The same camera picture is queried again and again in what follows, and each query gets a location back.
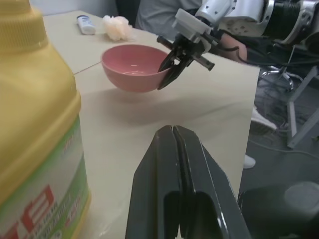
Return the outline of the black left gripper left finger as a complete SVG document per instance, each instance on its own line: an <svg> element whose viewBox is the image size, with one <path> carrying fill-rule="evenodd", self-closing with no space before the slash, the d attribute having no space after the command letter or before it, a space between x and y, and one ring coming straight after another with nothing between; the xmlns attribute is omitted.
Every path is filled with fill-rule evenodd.
<svg viewBox="0 0 319 239"><path fill-rule="evenodd" d="M133 177L125 237L173 239L179 228L180 178L172 126L154 135Z"/></svg>

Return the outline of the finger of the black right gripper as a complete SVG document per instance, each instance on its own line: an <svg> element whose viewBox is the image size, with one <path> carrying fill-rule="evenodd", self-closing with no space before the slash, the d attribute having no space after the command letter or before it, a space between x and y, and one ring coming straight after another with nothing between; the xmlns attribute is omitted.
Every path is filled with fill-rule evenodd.
<svg viewBox="0 0 319 239"><path fill-rule="evenodd" d="M162 61L159 67L159 72L162 72L167 69L175 70L177 65L175 60L179 59L179 52L177 50L172 50Z"/></svg>
<svg viewBox="0 0 319 239"><path fill-rule="evenodd" d="M183 70L188 67L193 62L192 59L181 60L177 65L175 70L167 69L164 79L160 82L158 86L158 90L162 90L163 88L167 87L170 83L176 80Z"/></svg>

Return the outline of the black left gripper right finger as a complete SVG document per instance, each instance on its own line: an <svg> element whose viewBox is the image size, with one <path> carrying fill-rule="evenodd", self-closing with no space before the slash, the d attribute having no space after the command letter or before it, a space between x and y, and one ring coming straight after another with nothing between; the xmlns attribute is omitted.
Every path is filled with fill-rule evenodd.
<svg viewBox="0 0 319 239"><path fill-rule="evenodd" d="M225 172L193 131L175 126L173 134L182 181L182 238L251 238Z"/></svg>

